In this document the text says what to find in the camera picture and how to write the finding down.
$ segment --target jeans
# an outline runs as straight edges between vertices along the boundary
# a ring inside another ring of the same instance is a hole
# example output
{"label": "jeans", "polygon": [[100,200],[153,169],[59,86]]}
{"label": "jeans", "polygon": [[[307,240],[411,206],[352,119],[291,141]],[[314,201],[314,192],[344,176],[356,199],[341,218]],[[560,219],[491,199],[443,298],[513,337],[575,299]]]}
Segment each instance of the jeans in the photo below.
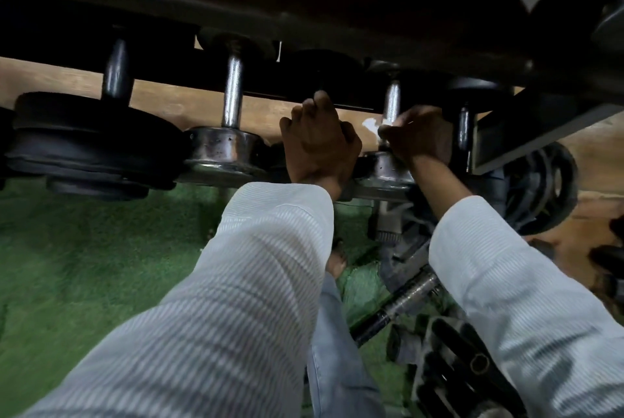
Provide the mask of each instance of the jeans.
{"label": "jeans", "polygon": [[336,281],[325,272],[316,329],[308,351],[314,416],[384,417],[379,388],[364,368],[342,306]]}

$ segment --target sleeve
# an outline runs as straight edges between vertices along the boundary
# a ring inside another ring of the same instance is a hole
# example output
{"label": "sleeve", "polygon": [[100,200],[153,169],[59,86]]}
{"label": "sleeve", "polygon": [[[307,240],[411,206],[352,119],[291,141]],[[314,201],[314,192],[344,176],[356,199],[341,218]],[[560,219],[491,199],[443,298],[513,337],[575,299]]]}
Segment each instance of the sleeve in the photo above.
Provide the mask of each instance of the sleeve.
{"label": "sleeve", "polygon": [[624,416],[624,328],[485,200],[448,210],[429,261],[529,416]]}
{"label": "sleeve", "polygon": [[308,379],[315,418],[383,418],[377,384],[351,337],[343,302],[325,273],[316,329],[308,351]]}
{"label": "sleeve", "polygon": [[26,416],[299,416],[333,219],[317,186],[245,185],[191,275]]}

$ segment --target white striped sleeve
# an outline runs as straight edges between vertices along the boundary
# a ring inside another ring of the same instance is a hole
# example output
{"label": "white striped sleeve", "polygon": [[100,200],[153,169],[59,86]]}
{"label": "white striped sleeve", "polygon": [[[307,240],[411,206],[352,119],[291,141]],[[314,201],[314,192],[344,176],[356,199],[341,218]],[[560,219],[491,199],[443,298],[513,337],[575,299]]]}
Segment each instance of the white striped sleeve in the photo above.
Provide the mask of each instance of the white striped sleeve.
{"label": "white striped sleeve", "polygon": [[448,210],[429,261],[529,416],[624,416],[624,328],[483,198]]}
{"label": "white striped sleeve", "polygon": [[191,275],[26,416],[299,416],[333,219],[317,186],[245,185]]}

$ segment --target brown floor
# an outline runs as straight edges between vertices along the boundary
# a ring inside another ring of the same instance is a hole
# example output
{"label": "brown floor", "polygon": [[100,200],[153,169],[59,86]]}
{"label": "brown floor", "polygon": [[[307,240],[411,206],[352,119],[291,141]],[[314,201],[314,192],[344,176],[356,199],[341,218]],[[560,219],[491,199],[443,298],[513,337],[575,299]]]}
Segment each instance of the brown floor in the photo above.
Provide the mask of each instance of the brown floor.
{"label": "brown floor", "polygon": [[[12,107],[15,98],[27,91],[56,91],[98,98],[102,75],[68,68],[51,67],[26,61],[0,58],[0,106]],[[199,125],[219,125],[222,94],[137,81],[131,106],[165,118],[181,129]],[[280,138],[278,121],[290,114],[291,103],[269,102],[245,97],[241,129],[257,133],[268,142]],[[353,123],[364,151],[375,150],[374,134],[363,122],[380,116],[340,110],[340,117]],[[539,237],[555,244],[555,262],[568,275],[591,288],[595,270],[589,262],[589,249],[615,243],[608,221],[624,215],[624,113],[581,130],[562,142],[570,148],[579,167],[580,202],[564,223]]]}

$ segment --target green floor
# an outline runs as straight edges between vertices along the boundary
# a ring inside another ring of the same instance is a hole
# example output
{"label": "green floor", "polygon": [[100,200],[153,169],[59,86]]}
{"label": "green floor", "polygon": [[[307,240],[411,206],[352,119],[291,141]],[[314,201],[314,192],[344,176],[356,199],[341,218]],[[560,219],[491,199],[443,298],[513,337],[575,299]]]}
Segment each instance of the green floor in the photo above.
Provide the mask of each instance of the green floor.
{"label": "green floor", "polygon": [[[0,418],[43,396],[107,332],[191,272],[223,206],[218,190],[190,185],[105,203],[51,194],[41,180],[10,181],[0,192]],[[359,265],[339,281],[353,323],[387,291],[366,238],[370,208],[336,210]],[[384,401],[400,406],[406,371],[386,361],[387,333],[362,353]]]}

